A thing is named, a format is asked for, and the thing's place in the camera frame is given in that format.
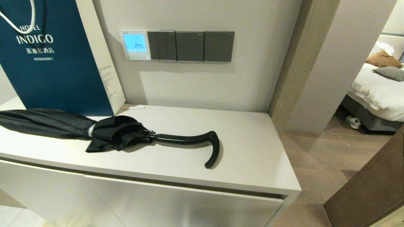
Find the white cabinet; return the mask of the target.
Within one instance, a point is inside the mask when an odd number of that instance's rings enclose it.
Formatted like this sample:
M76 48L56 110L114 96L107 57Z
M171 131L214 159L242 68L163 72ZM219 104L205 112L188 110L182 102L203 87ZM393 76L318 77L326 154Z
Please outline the white cabinet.
M90 154L0 126L0 189L56 227L271 227L300 194L267 113L144 106L120 115L157 134L215 131L216 164L209 143Z

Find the houndstooth patterned cushion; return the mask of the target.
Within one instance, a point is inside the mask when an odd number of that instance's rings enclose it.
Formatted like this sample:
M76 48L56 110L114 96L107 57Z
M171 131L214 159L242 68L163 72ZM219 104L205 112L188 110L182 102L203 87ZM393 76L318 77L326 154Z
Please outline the houndstooth patterned cushion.
M404 82L404 70L389 66L372 70L374 73L397 82Z

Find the dark grey three-gang wall switch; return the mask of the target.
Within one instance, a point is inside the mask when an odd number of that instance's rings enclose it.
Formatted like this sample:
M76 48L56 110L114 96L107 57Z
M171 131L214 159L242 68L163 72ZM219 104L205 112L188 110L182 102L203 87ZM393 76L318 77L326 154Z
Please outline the dark grey three-gang wall switch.
M175 31L147 31L151 60L177 61Z

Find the bed with white duvet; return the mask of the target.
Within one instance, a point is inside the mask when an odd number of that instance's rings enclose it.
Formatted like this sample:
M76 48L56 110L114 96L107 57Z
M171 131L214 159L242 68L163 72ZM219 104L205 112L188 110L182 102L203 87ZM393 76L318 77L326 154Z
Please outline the bed with white duvet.
M401 59L403 67L400 69L404 70L404 54ZM404 125L404 82L386 79L374 73L372 70L377 68L368 63L363 64L340 107L348 115L358 118L360 128L366 132L394 133Z

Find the white pillow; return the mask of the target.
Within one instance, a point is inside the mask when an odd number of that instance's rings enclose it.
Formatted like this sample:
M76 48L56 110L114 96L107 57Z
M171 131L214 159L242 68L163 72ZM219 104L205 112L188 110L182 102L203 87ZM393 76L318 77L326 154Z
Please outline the white pillow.
M402 62L403 60L401 58L404 54L404 34L381 34L368 56L371 56L380 51L385 51L390 56L393 56L397 60Z

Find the grey single rocker switch panel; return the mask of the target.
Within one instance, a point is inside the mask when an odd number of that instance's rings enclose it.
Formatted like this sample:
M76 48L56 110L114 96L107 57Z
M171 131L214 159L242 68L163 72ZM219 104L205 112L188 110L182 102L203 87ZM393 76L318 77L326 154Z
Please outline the grey single rocker switch panel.
M176 31L176 60L204 61L204 32Z
M233 31L205 31L204 62L230 63L234 37Z

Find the brown wooden door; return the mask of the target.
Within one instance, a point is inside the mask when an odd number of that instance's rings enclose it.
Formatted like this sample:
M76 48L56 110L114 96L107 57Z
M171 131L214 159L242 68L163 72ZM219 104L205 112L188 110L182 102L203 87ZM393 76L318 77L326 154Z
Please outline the brown wooden door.
M370 227L404 206L404 125L324 207L332 227Z

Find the white and teal sneaker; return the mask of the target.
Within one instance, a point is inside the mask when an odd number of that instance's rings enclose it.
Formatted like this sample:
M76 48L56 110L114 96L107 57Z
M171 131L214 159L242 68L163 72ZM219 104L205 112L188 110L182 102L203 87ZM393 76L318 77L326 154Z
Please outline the white and teal sneaker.
M348 115L345 118L345 122L350 125L351 128L358 130L361 126L361 122L358 118L353 117L352 115Z

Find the light wooden door frame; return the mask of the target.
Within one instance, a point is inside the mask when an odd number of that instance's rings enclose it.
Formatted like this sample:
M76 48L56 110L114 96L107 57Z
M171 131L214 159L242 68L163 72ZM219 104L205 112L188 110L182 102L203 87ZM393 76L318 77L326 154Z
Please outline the light wooden door frame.
M284 134L341 0L302 0L268 108L279 137Z

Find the brown cushion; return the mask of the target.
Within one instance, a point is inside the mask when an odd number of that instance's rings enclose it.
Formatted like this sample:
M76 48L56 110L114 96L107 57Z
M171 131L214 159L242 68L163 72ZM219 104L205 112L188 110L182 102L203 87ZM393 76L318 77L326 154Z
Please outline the brown cushion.
M383 67L396 67L402 68L403 63L398 61L394 56L389 55L385 51L380 51L369 56L365 63L371 64L373 66L383 68Z

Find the blue Hotel Indigo paper bag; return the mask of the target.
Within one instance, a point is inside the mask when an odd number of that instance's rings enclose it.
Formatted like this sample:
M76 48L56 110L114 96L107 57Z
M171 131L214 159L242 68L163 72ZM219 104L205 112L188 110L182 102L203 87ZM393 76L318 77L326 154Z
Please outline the blue Hotel Indigo paper bag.
M126 101L93 0L34 0L33 32L16 32L0 17L0 66L27 109L53 108L114 116ZM29 0L0 0L21 30Z

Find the white wall thermostat panel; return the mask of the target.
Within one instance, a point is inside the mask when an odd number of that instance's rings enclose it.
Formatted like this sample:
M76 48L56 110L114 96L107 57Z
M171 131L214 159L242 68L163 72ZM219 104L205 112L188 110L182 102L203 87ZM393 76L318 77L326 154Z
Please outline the white wall thermostat panel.
M127 60L150 61L152 59L146 30L120 30L119 34Z

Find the black folded umbrella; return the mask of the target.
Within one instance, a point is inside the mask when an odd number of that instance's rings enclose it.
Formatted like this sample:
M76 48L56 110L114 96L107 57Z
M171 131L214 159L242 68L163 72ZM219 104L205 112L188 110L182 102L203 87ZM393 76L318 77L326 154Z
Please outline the black folded umbrella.
M59 109L36 108L0 111L0 126L28 135L59 139L90 141L88 153L123 150L140 143L159 141L178 145L196 145L209 142L213 151L205 163L210 169L218 160L220 141L215 131L197 136L156 134L142 123L127 115L108 117L99 121Z

